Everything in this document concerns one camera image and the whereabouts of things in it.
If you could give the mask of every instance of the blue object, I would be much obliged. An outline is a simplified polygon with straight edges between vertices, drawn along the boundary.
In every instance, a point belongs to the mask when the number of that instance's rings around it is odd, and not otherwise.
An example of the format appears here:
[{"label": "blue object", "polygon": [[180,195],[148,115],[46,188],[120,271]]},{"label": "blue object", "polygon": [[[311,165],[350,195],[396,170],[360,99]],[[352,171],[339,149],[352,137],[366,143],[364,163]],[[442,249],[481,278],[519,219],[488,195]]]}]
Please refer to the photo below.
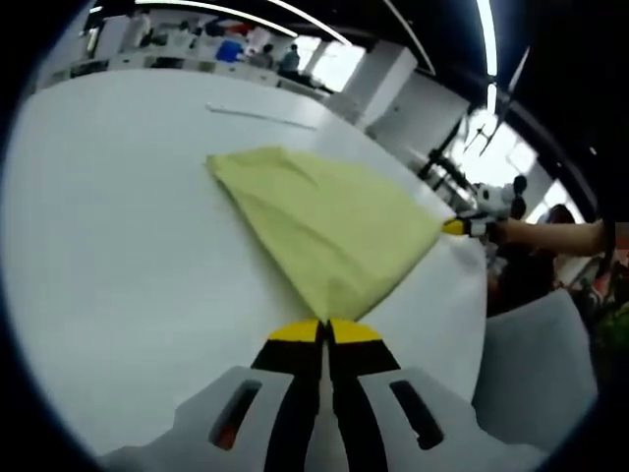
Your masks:
[{"label": "blue object", "polygon": [[236,62],[236,57],[242,52],[243,48],[236,41],[225,40],[216,52],[216,59],[223,62]]}]

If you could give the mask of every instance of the towel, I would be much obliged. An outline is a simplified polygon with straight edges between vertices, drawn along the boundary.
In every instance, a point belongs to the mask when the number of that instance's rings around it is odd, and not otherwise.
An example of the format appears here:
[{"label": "towel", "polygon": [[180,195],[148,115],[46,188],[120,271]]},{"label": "towel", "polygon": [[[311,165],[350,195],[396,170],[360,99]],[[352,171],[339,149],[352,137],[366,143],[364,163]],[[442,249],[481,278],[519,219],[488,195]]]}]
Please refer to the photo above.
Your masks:
[{"label": "towel", "polygon": [[441,221],[355,163],[263,147],[211,155],[268,252],[322,321],[356,321],[429,251]]}]

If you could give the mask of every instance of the white table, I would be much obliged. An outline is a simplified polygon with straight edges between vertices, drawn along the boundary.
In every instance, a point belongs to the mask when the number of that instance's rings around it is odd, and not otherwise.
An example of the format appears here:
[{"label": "white table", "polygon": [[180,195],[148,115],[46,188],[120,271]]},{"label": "white table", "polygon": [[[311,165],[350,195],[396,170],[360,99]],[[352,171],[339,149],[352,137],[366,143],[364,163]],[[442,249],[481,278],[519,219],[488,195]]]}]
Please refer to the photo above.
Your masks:
[{"label": "white table", "polygon": [[[207,102],[317,131],[213,114]],[[23,108],[8,150],[2,258],[12,320],[51,404],[95,453],[170,428],[175,407],[308,309],[202,164],[280,144],[360,161],[450,209],[306,97],[192,72],[93,74]],[[372,313],[403,366],[470,399],[485,333],[485,260],[442,237]]]}]

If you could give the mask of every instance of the ceiling light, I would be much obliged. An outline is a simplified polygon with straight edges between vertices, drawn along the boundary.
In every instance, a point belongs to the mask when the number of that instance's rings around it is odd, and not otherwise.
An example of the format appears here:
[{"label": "ceiling light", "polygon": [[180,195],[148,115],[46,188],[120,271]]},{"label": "ceiling light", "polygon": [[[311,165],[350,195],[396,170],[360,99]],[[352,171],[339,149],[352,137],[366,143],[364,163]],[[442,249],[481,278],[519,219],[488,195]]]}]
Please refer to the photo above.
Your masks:
[{"label": "ceiling light", "polygon": [[273,4],[277,5],[278,7],[282,7],[284,9],[288,10],[289,12],[292,12],[295,15],[297,15],[299,17],[302,17],[304,20],[306,20],[308,22],[311,22],[313,25],[321,28],[322,30],[324,30],[325,32],[330,34],[332,37],[334,37],[335,39],[338,39],[339,41],[341,41],[346,46],[351,46],[352,45],[352,42],[347,37],[345,37],[343,34],[340,34],[340,33],[336,32],[334,29],[332,29],[331,27],[329,27],[325,23],[322,23],[319,20],[317,20],[316,18],[311,17],[308,13],[303,12],[299,8],[295,8],[294,6],[289,5],[286,2],[282,2],[282,0],[266,0],[266,1],[273,3]]},{"label": "ceiling light", "polygon": [[194,7],[194,8],[204,8],[206,10],[212,10],[216,12],[226,13],[228,15],[233,15],[235,17],[241,17],[246,20],[251,20],[252,22],[260,23],[261,25],[265,25],[266,27],[273,28],[274,30],[278,30],[292,37],[297,37],[297,34],[287,28],[281,27],[276,23],[272,23],[264,18],[256,17],[254,15],[250,15],[249,13],[240,12],[238,10],[234,10],[231,8],[220,7],[218,5],[211,5],[209,3],[201,3],[201,2],[189,2],[186,0],[136,0],[136,5],[174,5],[180,7]]},{"label": "ceiling light", "polygon": [[487,111],[491,115],[495,115],[495,101],[497,99],[498,89],[495,84],[487,86]]},{"label": "ceiling light", "polygon": [[487,74],[495,76],[498,73],[498,59],[496,57],[495,31],[493,30],[493,15],[489,0],[476,0],[483,24],[483,38],[485,39],[485,56]]},{"label": "ceiling light", "polygon": [[415,32],[409,26],[408,22],[404,20],[404,18],[402,18],[402,15],[400,15],[400,12],[398,12],[397,8],[395,8],[395,5],[391,3],[391,0],[383,0],[383,2],[386,4],[387,7],[389,7],[389,10],[391,10],[391,13],[393,14],[395,18],[397,18],[398,22],[400,22],[400,24],[402,25],[402,28],[404,28],[404,30],[406,30],[409,36],[411,36],[411,39],[413,39],[413,42],[415,43],[417,48],[420,50],[420,52],[422,53],[422,56],[424,57],[424,60],[428,64],[430,73],[435,75],[434,67],[432,63],[430,62],[429,56],[426,54],[424,47],[420,43],[420,40],[417,38],[417,35],[415,34]]}]

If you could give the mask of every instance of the ceiling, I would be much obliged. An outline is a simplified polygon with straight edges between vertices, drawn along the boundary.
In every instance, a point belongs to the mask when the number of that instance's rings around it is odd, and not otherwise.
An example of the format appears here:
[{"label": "ceiling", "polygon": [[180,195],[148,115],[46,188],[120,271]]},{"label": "ceiling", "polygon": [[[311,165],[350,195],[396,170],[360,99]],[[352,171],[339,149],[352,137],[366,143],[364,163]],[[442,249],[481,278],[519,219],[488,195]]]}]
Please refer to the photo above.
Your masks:
[{"label": "ceiling", "polygon": [[[478,104],[485,103],[486,57],[476,0],[392,0],[432,63],[435,79]],[[129,5],[132,0],[103,0]],[[215,0],[299,34],[331,38],[321,29],[267,0]],[[289,0],[367,49],[379,39],[408,45],[420,70],[429,65],[383,0]],[[541,152],[547,170],[564,180],[578,203],[583,183],[561,165],[568,159],[590,172],[590,148],[601,147],[610,123],[622,121],[629,105],[624,71],[629,70],[629,9],[617,0],[490,0],[497,45],[496,82],[503,90],[531,47],[514,93],[515,112],[506,120]]]}]

